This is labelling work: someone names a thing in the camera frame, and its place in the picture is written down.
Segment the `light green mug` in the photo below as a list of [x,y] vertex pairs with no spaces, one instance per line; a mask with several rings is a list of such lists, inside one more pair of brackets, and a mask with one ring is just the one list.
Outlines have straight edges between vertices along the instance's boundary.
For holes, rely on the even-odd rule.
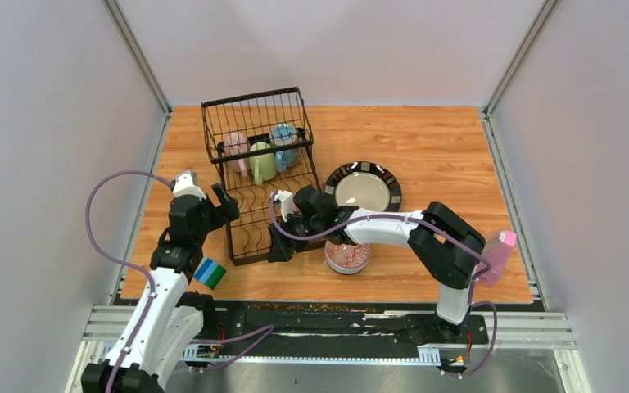
[[249,161],[254,183],[257,185],[272,180],[278,174],[273,152],[251,156]]

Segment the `red patterned white bowl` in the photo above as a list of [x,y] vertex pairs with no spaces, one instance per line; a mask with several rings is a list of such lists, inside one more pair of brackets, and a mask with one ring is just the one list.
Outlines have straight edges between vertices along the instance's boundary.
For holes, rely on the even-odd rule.
[[352,275],[361,272],[369,263],[372,256],[370,244],[333,244],[326,241],[324,254],[326,264],[335,272]]

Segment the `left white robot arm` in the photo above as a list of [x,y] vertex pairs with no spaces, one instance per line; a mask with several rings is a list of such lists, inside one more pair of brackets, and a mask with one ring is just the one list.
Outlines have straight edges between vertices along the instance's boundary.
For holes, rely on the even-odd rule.
[[217,330],[212,297],[187,288],[193,279],[214,288],[225,275],[202,246],[208,233],[238,218],[237,202],[218,183],[211,187],[218,206],[192,179],[171,186],[170,225],[152,254],[143,297],[106,358],[85,367],[84,392],[162,392],[189,342]]

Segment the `pink ceramic mug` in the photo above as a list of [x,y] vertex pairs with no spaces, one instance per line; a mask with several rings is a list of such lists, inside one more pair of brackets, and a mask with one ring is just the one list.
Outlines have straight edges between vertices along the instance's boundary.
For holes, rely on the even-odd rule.
[[248,158],[238,159],[237,156],[250,151],[251,145],[244,133],[231,132],[224,140],[224,153],[228,157],[227,166],[242,177],[247,177],[250,172]]

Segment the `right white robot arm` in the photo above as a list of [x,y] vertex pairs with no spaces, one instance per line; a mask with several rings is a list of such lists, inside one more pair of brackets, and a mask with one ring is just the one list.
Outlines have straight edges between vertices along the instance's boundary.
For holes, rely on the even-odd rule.
[[478,264],[486,261],[482,255],[486,241],[447,206],[432,202],[424,210],[401,213],[338,206],[311,186],[296,193],[274,191],[268,203],[270,262],[289,261],[320,238],[337,245],[409,248],[440,284],[437,335],[452,342],[467,332],[473,283]]

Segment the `blue butterfly mug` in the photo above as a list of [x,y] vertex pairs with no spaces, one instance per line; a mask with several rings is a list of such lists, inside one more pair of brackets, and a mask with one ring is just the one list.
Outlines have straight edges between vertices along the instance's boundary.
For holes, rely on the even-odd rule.
[[297,129],[291,124],[278,124],[270,133],[272,147],[277,147],[275,152],[275,165],[279,173],[284,173],[288,168],[296,163],[299,151],[297,148],[290,148],[291,145],[299,142]]

